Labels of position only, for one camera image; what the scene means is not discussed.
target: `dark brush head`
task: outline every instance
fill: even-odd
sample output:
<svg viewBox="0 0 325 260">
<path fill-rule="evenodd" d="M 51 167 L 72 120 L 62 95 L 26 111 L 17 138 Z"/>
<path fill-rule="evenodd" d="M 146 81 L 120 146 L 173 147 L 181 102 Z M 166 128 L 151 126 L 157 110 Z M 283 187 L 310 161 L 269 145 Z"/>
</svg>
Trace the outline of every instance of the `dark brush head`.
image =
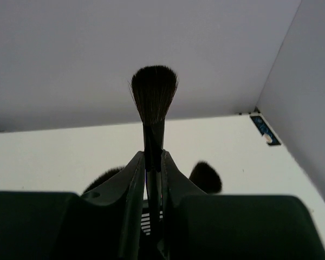
<svg viewBox="0 0 325 260">
<path fill-rule="evenodd" d="M 222 191 L 220 176 L 208 163 L 200 161 L 191 172 L 189 180 L 207 194 L 219 193 Z"/>
<path fill-rule="evenodd" d="M 177 86 L 176 73 L 166 66 L 148 66 L 133 75 L 131 93 L 144 125 L 165 120 Z"/>
<path fill-rule="evenodd" d="M 90 184 L 83 193 L 86 193 L 86 192 L 98 187 L 99 185 L 103 184 L 106 180 L 109 180 L 110 178 L 115 176 L 117 173 L 119 173 L 121 170 L 123 170 L 124 168 L 125 168 L 124 166 L 121 166 L 121 167 L 116 167 L 116 168 L 112 168 L 112 169 L 108 170 L 103 175 L 98 177 L 95 181 L 93 181 L 92 184 Z"/>
</svg>

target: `makeup brush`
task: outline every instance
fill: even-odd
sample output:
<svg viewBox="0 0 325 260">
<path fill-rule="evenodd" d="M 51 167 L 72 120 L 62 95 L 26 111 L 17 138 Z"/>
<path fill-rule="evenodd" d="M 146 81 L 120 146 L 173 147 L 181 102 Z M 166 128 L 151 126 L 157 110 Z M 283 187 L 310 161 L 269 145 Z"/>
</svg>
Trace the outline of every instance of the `makeup brush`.
<svg viewBox="0 0 325 260">
<path fill-rule="evenodd" d="M 103 184 L 106 180 L 109 180 L 110 178 L 115 176 L 117 173 L 119 173 L 121 170 L 123 170 L 124 168 L 125 168 L 124 166 L 120 166 L 120 167 L 109 169 L 103 175 L 99 176 L 95 181 L 93 181 L 85 189 L 85 191 L 83 193 L 86 193 L 86 192 L 98 187 L 99 185 Z"/>
<path fill-rule="evenodd" d="M 143 123 L 146 186 L 151 236 L 157 242 L 161 200 L 161 153 L 165 117 L 178 86 L 176 73 L 166 66 L 139 69 L 131 79 L 131 94 Z"/>
<path fill-rule="evenodd" d="M 213 167 L 205 161 L 199 161 L 192 170 L 189 180 L 207 194 L 222 191 L 222 181 Z"/>
</svg>

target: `brush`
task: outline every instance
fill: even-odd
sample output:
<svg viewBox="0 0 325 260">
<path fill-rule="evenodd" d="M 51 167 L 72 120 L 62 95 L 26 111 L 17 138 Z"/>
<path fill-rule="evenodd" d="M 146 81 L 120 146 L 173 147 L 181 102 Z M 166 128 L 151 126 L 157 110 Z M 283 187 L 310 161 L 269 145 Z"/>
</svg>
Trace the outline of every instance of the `brush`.
<svg viewBox="0 0 325 260">
<path fill-rule="evenodd" d="M 205 161 L 199 161 L 192 170 L 189 180 L 207 194 L 222 191 L 222 181 L 216 170 Z"/>
<path fill-rule="evenodd" d="M 159 239 L 161 202 L 161 153 L 165 118 L 178 86 L 176 73 L 166 66 L 139 69 L 131 79 L 131 94 L 143 123 L 146 186 L 151 236 Z"/>
<path fill-rule="evenodd" d="M 115 167 L 111 168 L 108 171 L 106 171 L 103 175 L 99 176 L 95 181 L 93 181 L 83 193 L 86 193 L 88 191 L 91 191 L 92 189 L 98 187 L 99 185 L 103 184 L 105 181 L 109 180 L 113 176 L 115 176 L 117 173 L 119 173 L 121 170 L 123 170 L 125 166 Z"/>
</svg>

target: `brush bristles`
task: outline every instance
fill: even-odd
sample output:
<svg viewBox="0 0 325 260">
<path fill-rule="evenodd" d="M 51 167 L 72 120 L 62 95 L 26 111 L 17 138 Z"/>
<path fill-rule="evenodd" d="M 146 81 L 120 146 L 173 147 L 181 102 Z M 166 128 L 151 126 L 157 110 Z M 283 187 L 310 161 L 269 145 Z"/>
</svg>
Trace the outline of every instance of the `brush bristles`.
<svg viewBox="0 0 325 260">
<path fill-rule="evenodd" d="M 96 187 L 98 187 L 99 185 L 103 184 L 105 181 L 109 180 L 110 178 L 112 178 L 113 176 L 115 176 L 117 173 L 119 173 L 121 170 L 123 170 L 125 167 L 121 166 L 121 167 L 116 167 L 116 168 L 112 168 L 110 170 L 108 170 L 107 172 L 105 172 L 103 175 L 99 176 L 95 181 L 93 181 L 83 193 L 86 193 Z"/>
<path fill-rule="evenodd" d="M 166 66 L 148 66 L 133 75 L 131 93 L 144 125 L 165 120 L 177 86 L 176 73 Z"/>
<path fill-rule="evenodd" d="M 200 161 L 191 172 L 189 180 L 208 194 L 222 191 L 220 176 L 208 163 Z"/>
</svg>

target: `brush handle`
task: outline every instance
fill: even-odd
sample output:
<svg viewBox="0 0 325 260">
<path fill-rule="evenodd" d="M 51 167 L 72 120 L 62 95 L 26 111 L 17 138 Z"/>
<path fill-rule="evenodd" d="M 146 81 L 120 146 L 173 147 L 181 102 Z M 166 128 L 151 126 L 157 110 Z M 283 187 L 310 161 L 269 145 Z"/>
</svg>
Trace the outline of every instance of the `brush handle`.
<svg viewBox="0 0 325 260">
<path fill-rule="evenodd" d="M 159 221 L 161 203 L 161 153 L 164 145 L 165 122 L 143 126 L 146 162 L 146 186 L 149 205 L 151 235 L 159 240 Z"/>
</svg>

